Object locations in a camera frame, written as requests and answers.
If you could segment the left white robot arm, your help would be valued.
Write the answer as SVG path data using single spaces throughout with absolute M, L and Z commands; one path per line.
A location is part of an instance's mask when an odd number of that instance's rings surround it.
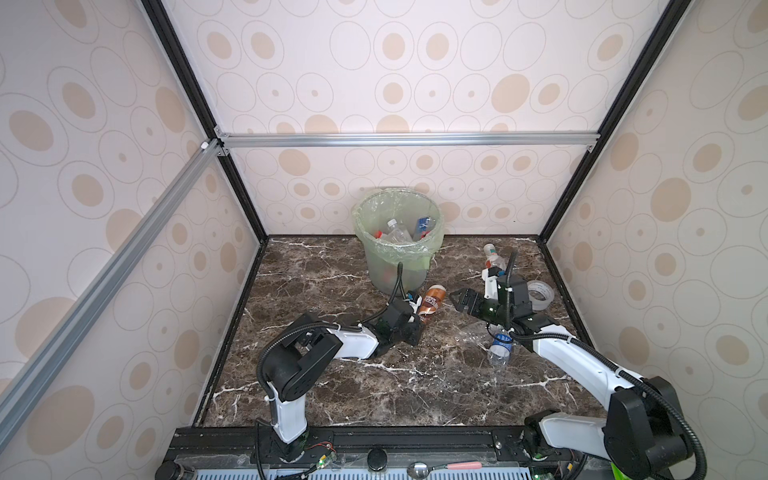
M 257 380 L 270 405 L 273 436 L 285 446 L 305 437 L 306 394 L 335 360 L 378 358 L 398 343 L 416 346 L 424 324 L 419 303 L 394 298 L 355 325 L 341 325 L 305 313 L 261 352 Z

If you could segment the black round knob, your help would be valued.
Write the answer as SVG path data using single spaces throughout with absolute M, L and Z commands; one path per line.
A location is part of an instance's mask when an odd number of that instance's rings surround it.
M 372 448 L 366 457 L 366 465 L 370 472 L 381 473 L 387 469 L 388 455 L 383 448 Z

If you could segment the clear bottle green white label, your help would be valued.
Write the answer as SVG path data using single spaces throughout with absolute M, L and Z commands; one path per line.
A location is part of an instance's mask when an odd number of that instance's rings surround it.
M 485 244 L 483 246 L 483 251 L 486 256 L 485 267 L 487 269 L 496 267 L 502 271 L 506 270 L 507 261 L 499 255 L 496 247 L 493 244 Z

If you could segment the brown tea bottle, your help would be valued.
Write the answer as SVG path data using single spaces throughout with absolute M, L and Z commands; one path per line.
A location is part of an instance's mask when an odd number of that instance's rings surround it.
M 418 309 L 418 315 L 421 317 L 428 317 L 435 314 L 442 305 L 447 291 L 444 286 L 440 284 L 432 285 L 421 301 Z

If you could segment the left slanted aluminium bar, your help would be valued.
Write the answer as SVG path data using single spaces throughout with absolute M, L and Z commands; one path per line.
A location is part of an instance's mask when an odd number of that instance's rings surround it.
M 100 318 L 208 165 L 222 152 L 212 138 L 188 161 L 157 202 L 68 310 L 1 397 L 1 448 L 6 449 L 53 380 Z

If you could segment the green packet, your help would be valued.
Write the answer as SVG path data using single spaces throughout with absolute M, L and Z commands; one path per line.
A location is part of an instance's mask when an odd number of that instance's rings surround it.
M 631 480 L 631 478 L 624 474 L 616 464 L 610 463 L 610 467 L 614 480 Z

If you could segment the blue label bottle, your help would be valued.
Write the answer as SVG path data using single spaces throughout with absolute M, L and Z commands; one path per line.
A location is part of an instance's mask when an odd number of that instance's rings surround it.
M 436 219 L 431 216 L 422 217 L 417 221 L 415 239 L 422 239 L 429 234 L 436 225 Z

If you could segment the clear bottle blue cap right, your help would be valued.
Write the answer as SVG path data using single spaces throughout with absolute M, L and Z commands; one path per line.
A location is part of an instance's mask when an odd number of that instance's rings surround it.
M 514 346 L 514 340 L 505 331 L 495 333 L 492 344 L 488 348 L 489 364 L 494 368 L 507 366 Z

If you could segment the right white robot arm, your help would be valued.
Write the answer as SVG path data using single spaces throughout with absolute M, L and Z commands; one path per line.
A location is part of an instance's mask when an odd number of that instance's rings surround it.
M 665 479 L 670 467 L 695 460 L 692 478 L 707 473 L 704 447 L 686 421 L 675 388 L 665 379 L 626 369 L 537 311 L 528 283 L 492 268 L 482 292 L 449 294 L 454 308 L 498 326 L 506 341 L 550 361 L 576 380 L 604 408 L 603 418 L 542 411 L 526 420 L 528 454 L 570 449 L 610 461 L 629 479 Z

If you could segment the clear square bottle white cap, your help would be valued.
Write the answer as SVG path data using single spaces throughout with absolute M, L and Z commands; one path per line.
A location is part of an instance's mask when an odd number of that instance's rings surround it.
M 413 238 L 404 223 L 397 219 L 387 222 L 387 233 L 381 239 L 392 244 L 402 245 L 413 242 Z

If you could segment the clear adhesive tape roll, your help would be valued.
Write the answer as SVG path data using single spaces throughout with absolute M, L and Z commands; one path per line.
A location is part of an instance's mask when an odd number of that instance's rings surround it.
M 527 289 L 532 309 L 536 312 L 546 310 L 555 299 L 554 289 L 546 282 L 540 280 L 528 281 Z

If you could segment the horizontal aluminium frame bar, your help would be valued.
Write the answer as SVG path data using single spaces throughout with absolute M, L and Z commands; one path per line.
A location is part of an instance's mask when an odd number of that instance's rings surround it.
M 371 148 L 594 146 L 596 131 L 409 132 L 409 133 L 223 133 L 203 143 L 225 152 L 235 148 Z

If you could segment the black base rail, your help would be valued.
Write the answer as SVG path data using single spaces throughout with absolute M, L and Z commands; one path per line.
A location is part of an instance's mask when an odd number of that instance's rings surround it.
M 265 425 L 177 430 L 158 479 L 411 479 L 413 462 L 478 461 L 477 470 L 438 470 L 429 479 L 570 479 L 582 455 L 546 448 L 528 454 L 519 426 L 311 427 L 296 446 L 281 447 Z M 383 448 L 387 469 L 370 472 L 367 453 Z

